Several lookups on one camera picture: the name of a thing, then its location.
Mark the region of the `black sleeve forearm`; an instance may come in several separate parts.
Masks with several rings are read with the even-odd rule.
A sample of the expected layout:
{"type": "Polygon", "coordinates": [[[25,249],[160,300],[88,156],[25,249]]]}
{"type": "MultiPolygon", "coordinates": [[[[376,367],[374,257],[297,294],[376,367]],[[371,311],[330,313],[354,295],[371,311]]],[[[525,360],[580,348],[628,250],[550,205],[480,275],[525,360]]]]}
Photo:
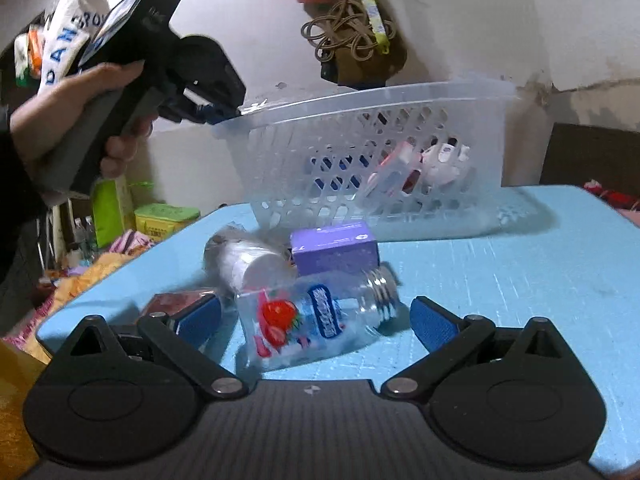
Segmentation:
{"type": "Polygon", "coordinates": [[[38,281],[36,220],[46,212],[14,145],[11,113],[1,107],[1,331],[19,321],[32,306],[38,281]]]}

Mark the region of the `person left hand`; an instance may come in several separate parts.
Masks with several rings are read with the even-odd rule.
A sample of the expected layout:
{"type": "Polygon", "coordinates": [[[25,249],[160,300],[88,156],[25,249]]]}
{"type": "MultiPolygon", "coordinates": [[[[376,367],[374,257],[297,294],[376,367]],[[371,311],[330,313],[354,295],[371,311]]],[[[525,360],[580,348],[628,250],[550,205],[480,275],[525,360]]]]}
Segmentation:
{"type": "MultiPolygon", "coordinates": [[[[64,78],[52,90],[34,96],[13,112],[10,133],[28,173],[36,173],[37,160],[62,141],[90,101],[131,84],[142,74],[143,66],[142,61],[124,66],[100,64],[64,78]]],[[[107,139],[100,163],[102,177],[115,179],[125,173],[128,162],[137,153],[139,141],[151,134],[156,118],[156,113],[143,116],[126,133],[107,139]]]]}

